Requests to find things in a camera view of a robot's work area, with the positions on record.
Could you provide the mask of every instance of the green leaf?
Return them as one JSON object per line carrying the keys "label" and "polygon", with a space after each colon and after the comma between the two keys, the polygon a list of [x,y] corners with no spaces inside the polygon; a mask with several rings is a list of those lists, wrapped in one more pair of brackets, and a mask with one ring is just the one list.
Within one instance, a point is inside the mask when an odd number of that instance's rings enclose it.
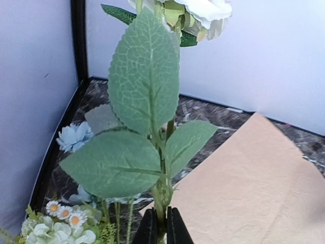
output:
{"label": "green leaf", "polygon": [[171,176],[178,174],[218,129],[204,121],[190,121],[179,127],[167,140],[166,153]]}
{"label": "green leaf", "polygon": [[95,135],[103,131],[122,128],[124,126],[116,117],[110,104],[100,105],[91,109],[85,113],[85,118]]}
{"label": "green leaf", "polygon": [[[137,17],[136,14],[129,12],[125,9],[111,6],[111,5],[104,5],[102,4],[102,8],[105,11],[105,13],[117,18],[118,20],[122,21],[124,24],[131,24],[132,21]],[[182,39],[181,39],[181,44],[180,47],[191,47],[191,46],[196,46],[197,43],[197,37],[187,33],[182,30]]]}
{"label": "green leaf", "polygon": [[163,24],[143,8],[118,43],[108,94],[121,122],[141,134],[156,133],[176,112],[179,60]]}
{"label": "green leaf", "polygon": [[181,47],[192,47],[198,44],[197,37],[182,30]]}
{"label": "green leaf", "polygon": [[38,220],[39,219],[37,214],[32,210],[30,205],[27,206],[27,209],[25,211],[26,211],[28,218],[30,220]]}
{"label": "green leaf", "polygon": [[105,13],[117,18],[125,24],[131,24],[132,21],[137,17],[136,14],[115,6],[102,4],[102,8]]}
{"label": "green leaf", "polygon": [[136,195],[160,177],[156,149],[144,136],[129,131],[103,132],[60,165],[86,191],[101,198]]}

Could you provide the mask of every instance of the artificial flower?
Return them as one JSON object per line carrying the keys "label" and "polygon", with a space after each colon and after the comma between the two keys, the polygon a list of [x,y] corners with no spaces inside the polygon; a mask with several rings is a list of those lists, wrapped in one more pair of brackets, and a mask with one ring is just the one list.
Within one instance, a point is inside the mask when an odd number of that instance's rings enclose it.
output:
{"label": "artificial flower", "polygon": [[68,199],[68,202],[72,205],[80,205],[82,202],[90,203],[92,196],[86,192],[81,185],[78,185],[78,194],[72,194]]}
{"label": "artificial flower", "polygon": [[79,126],[70,124],[70,126],[63,127],[62,132],[59,132],[59,138],[56,139],[56,142],[60,145],[60,150],[66,153],[72,149],[74,153],[92,138],[91,128],[84,121]]}
{"label": "artificial flower", "polygon": [[[128,3],[131,5],[132,8],[136,9],[136,0],[128,0]],[[142,3],[142,8],[146,7],[147,9],[149,9],[152,13],[154,12],[154,0],[143,0]],[[172,32],[170,26],[167,24],[165,17],[163,17],[161,19],[162,24],[164,25],[164,27],[166,28],[166,30],[168,30],[168,32]]]}
{"label": "artificial flower", "polygon": [[212,40],[220,36],[227,19],[232,15],[232,6],[225,0],[175,0],[185,5],[186,10],[196,19],[185,32]]}
{"label": "artificial flower", "polygon": [[91,230],[85,230],[82,226],[75,228],[72,233],[72,237],[74,238],[75,244],[91,244],[96,240],[96,235]]}
{"label": "artificial flower", "polygon": [[69,224],[72,228],[79,228],[87,221],[87,214],[84,211],[75,211],[69,217]]}
{"label": "artificial flower", "polygon": [[87,217],[87,223],[91,226],[96,225],[103,216],[100,210],[92,207],[91,205],[75,205],[72,207],[72,209],[76,212],[82,212]]}
{"label": "artificial flower", "polygon": [[27,244],[70,244],[72,230],[65,223],[38,224],[27,236]]}
{"label": "artificial flower", "polygon": [[71,207],[62,206],[62,207],[60,207],[59,211],[57,212],[57,217],[60,220],[66,220],[70,217],[72,212],[73,212],[73,209]]}
{"label": "artificial flower", "polygon": [[60,207],[61,205],[58,203],[58,201],[49,201],[46,204],[46,212],[51,216],[57,216]]}
{"label": "artificial flower", "polygon": [[21,234],[23,236],[28,236],[30,232],[32,232],[35,226],[38,224],[36,220],[27,219],[22,223],[21,226]]}

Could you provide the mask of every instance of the yellow flower center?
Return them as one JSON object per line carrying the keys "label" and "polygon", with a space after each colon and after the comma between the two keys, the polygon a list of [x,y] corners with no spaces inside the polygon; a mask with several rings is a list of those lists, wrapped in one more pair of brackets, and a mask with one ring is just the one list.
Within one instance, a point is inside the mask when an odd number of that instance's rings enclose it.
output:
{"label": "yellow flower center", "polygon": [[66,217],[69,215],[69,211],[68,210],[64,210],[63,213],[62,213],[62,216],[63,217]]}
{"label": "yellow flower center", "polygon": [[79,222],[80,222],[79,217],[77,217],[77,216],[73,216],[73,217],[71,218],[71,223],[72,223],[73,225],[77,225]]}
{"label": "yellow flower center", "polygon": [[56,212],[57,209],[58,209],[58,207],[57,207],[56,204],[52,204],[51,207],[50,207],[50,209],[51,209],[52,212]]}

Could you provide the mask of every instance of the small white flower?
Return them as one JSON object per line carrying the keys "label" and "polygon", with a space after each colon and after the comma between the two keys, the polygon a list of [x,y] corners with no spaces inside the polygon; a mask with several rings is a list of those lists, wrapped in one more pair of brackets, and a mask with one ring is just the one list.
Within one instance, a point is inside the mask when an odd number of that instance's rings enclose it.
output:
{"label": "small white flower", "polygon": [[23,236],[27,236],[30,232],[32,232],[35,226],[38,224],[36,220],[27,219],[22,223],[21,226],[21,234]]}
{"label": "small white flower", "polygon": [[78,228],[87,221],[87,215],[83,211],[75,211],[69,217],[69,224],[72,228]]}
{"label": "small white flower", "polygon": [[82,122],[80,125],[70,124],[62,128],[59,132],[59,138],[56,142],[60,145],[60,150],[65,153],[72,149],[74,153],[80,149],[84,144],[90,141],[93,137],[93,132],[87,122]]}
{"label": "small white flower", "polygon": [[61,206],[59,211],[57,212],[57,217],[60,220],[68,219],[73,212],[73,209],[69,206]]}
{"label": "small white flower", "polygon": [[58,203],[58,201],[49,201],[46,204],[46,212],[51,216],[57,216],[60,207],[61,205]]}

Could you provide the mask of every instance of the daisy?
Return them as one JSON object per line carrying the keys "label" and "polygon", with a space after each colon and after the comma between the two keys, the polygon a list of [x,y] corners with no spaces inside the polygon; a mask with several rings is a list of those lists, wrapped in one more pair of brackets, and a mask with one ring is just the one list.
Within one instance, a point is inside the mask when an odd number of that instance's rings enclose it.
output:
{"label": "daisy", "polygon": [[49,201],[46,204],[46,212],[52,216],[57,216],[57,213],[60,208],[61,208],[61,205],[59,204],[58,201]]}
{"label": "daisy", "polygon": [[73,212],[73,209],[69,206],[62,206],[60,207],[60,210],[57,212],[57,217],[60,220],[68,219]]}
{"label": "daisy", "polygon": [[69,217],[69,224],[72,228],[78,228],[87,221],[87,215],[84,211],[75,211]]}

